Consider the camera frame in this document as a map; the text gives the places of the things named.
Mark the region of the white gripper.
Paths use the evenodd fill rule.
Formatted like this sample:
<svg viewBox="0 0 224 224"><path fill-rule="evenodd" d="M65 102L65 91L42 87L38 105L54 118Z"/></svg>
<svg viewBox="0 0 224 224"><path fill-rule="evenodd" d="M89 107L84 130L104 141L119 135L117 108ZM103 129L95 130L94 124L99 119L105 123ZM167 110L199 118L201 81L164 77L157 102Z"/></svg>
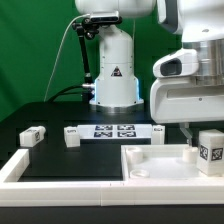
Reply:
<svg viewBox="0 0 224 224"><path fill-rule="evenodd" d="M150 114L156 123L180 123L191 146L193 133L185 122L224 120L224 85L197 86L190 77L157 79L151 87Z"/></svg>

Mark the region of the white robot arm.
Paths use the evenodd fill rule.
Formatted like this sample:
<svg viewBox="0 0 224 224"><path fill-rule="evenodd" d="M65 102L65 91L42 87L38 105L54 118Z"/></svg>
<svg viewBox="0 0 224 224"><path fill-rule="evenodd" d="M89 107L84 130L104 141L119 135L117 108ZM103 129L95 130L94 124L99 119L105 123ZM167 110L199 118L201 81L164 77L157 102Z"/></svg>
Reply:
<svg viewBox="0 0 224 224"><path fill-rule="evenodd" d="M182 36L182 48L153 66L150 115L158 124L224 120L224 0L75 0L86 31L100 35L100 74L91 104L108 111L140 104L123 18L156 11L158 23Z"/></svg>

